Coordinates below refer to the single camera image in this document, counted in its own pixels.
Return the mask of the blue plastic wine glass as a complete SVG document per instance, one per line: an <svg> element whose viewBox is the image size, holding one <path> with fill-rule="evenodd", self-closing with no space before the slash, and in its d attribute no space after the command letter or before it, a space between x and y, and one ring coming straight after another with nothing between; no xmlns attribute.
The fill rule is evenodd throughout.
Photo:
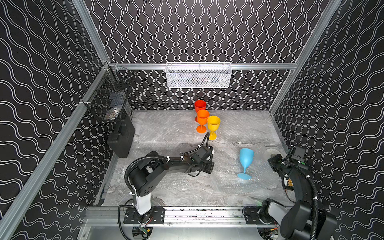
<svg viewBox="0 0 384 240"><path fill-rule="evenodd" d="M249 148L240 149L239 161L243 167L243 172L238 173L237 177L242 180L250 180L251 176L246 173L247 168L252 164L254 159L254 151Z"/></svg>

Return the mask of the yellow plastic wine glass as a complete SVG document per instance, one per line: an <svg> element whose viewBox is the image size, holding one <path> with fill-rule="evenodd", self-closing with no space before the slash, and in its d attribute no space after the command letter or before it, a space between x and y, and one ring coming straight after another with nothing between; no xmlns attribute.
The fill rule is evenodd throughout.
<svg viewBox="0 0 384 240"><path fill-rule="evenodd" d="M210 131L210 137L209 139L211 141L215 140L217 138L217 130L220 127L221 119L217 116L210 116L208 117L207 127Z"/></svg>

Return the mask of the orange plastic wine glass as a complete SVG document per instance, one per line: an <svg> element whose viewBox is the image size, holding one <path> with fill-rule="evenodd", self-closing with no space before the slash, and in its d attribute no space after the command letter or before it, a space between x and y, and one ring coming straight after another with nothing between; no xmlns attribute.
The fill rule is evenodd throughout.
<svg viewBox="0 0 384 240"><path fill-rule="evenodd" d="M206 124L208 122L208 118L210 116L210 113L207 110L199 110L197 112L197 121L199 123L199 126L197 127L198 133L205 133L207 131Z"/></svg>

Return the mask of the red plastic wine glass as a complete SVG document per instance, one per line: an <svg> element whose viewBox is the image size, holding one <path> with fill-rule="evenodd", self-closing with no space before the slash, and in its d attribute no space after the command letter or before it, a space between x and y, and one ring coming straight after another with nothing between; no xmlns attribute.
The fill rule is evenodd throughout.
<svg viewBox="0 0 384 240"><path fill-rule="evenodd" d="M197 113L197 116L195 117L195 121L198 122L198 117L205 117L206 116L206 107L207 107L207 103L203 100L197 100L194 104L194 107L195 107L195 112Z"/></svg>

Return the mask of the bubble blue glass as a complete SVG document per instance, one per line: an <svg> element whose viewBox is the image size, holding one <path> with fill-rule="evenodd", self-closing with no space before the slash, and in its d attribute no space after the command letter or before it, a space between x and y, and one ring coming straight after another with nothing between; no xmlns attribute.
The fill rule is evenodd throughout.
<svg viewBox="0 0 384 240"><path fill-rule="evenodd" d="M247 167L249 180L240 179L237 174L244 171L240 163L240 150L248 148L254 151L252 164ZM267 148L263 143L216 145L214 147L214 169L210 175L216 190L224 194L254 194L262 190L272 190L281 185L281 180L267 162Z"/></svg>

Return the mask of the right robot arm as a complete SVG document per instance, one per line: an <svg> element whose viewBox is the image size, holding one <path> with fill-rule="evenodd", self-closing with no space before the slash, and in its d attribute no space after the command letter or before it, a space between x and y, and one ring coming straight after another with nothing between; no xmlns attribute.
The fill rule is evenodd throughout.
<svg viewBox="0 0 384 240"><path fill-rule="evenodd" d="M258 212L260 221L277 223L286 240L330 240L338 221L321 204L309 166L294 155L277 154L268 163L280 177L292 180L296 200L290 209L272 199L264 200Z"/></svg>

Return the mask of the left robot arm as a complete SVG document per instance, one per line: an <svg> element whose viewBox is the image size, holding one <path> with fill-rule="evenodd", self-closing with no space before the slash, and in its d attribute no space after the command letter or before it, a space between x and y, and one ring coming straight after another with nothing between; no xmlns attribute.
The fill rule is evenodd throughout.
<svg viewBox="0 0 384 240"><path fill-rule="evenodd" d="M201 172L211 174L214 168L214 150L203 147L195 152L184 153L178 158L160 156L152 151L134 160L124 174L127 187L133 195L133 203L140 223L151 218L151 193L165 175L183 173L197 177Z"/></svg>

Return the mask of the white tape roll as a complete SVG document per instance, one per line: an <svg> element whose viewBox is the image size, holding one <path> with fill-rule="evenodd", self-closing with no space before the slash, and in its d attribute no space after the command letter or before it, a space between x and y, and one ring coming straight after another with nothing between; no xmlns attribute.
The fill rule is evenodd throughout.
<svg viewBox="0 0 384 240"><path fill-rule="evenodd" d="M275 155L278 155L278 154L280 154L280 151L278 151L276 149L267 149L266 153L265 153L267 158L272 158L272 157L274 157Z"/></svg>

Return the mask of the black battery charger box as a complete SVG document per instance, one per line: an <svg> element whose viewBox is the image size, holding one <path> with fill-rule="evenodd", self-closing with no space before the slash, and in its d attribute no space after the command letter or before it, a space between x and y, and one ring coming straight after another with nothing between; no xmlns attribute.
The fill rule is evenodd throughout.
<svg viewBox="0 0 384 240"><path fill-rule="evenodd" d="M283 184L283 189L290 190L290 191L294 190L294 185L293 185L293 182L290 178L283 177L282 178L282 184Z"/></svg>

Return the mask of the black speaker box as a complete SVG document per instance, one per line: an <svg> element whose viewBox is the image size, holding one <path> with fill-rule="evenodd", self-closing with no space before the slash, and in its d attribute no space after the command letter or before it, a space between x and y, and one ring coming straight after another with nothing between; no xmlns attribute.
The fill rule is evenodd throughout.
<svg viewBox="0 0 384 240"><path fill-rule="evenodd" d="M135 131L131 118L126 116L117 123L114 132L109 135L107 143L119 158L128 157Z"/></svg>

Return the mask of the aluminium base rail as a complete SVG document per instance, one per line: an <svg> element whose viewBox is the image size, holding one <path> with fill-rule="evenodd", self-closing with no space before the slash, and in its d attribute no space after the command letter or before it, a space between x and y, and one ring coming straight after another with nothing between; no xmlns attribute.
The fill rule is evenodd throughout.
<svg viewBox="0 0 384 240"><path fill-rule="evenodd" d="M290 208L276 203L268 207L275 220L265 224L256 217L258 211L247 207L156 207L148 227L276 227ZM85 227L117 227L117 207L91 207L85 216Z"/></svg>

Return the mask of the aluminium frame corner post left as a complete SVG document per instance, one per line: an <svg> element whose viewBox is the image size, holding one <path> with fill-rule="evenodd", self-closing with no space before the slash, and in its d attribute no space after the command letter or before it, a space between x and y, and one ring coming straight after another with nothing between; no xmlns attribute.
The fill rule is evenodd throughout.
<svg viewBox="0 0 384 240"><path fill-rule="evenodd" d="M83 0L73 0L73 4L83 22L84 28L86 29L90 40L97 52L97 55L100 59L101 62L105 63L108 62L110 63L111 60L107 54L107 51L105 49L105 46L101 40L101 37L98 33L98 29L91 17L91 13L89 9L87 8L87 5L85 1Z"/></svg>

